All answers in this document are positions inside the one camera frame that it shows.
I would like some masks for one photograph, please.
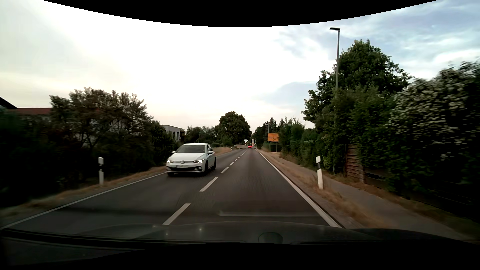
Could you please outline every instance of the wooden fence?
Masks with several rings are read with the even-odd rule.
[[[347,156],[345,159],[347,161],[347,176],[358,179],[361,183],[363,183],[365,178],[365,171],[360,163],[357,145],[347,146]]]

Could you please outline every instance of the sky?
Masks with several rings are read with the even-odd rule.
[[[0,97],[50,107],[92,87],[144,99],[161,124],[215,126],[227,112],[254,131],[273,117],[303,121],[322,70],[367,40],[417,78],[480,57],[480,1],[438,0],[308,25],[221,28],[171,25],[41,0],[0,0]],[[314,127],[305,122],[306,127]]]

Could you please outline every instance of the house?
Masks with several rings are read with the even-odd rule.
[[[17,107],[12,105],[10,102],[4,100],[3,98],[0,98],[0,107],[7,109],[7,110],[15,110]]]
[[[179,127],[171,126],[171,125],[162,125],[166,132],[171,134],[174,138],[175,141],[178,142],[184,142],[185,141],[185,131]]]
[[[17,108],[11,111],[14,111],[17,115],[24,118],[40,116],[43,120],[49,120],[51,110],[52,108]]]
[[[49,119],[49,114],[52,110],[52,108],[17,108],[3,98],[0,98],[0,106],[9,111],[15,112],[17,115],[23,118],[33,118],[40,116],[44,120]]]

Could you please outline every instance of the car wheel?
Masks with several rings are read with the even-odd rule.
[[[207,175],[208,173],[208,161],[205,162],[205,171],[204,171],[204,175]]]

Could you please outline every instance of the car windshield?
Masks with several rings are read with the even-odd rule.
[[[205,153],[205,147],[204,145],[183,145],[180,147],[176,154],[200,154],[200,153]]]

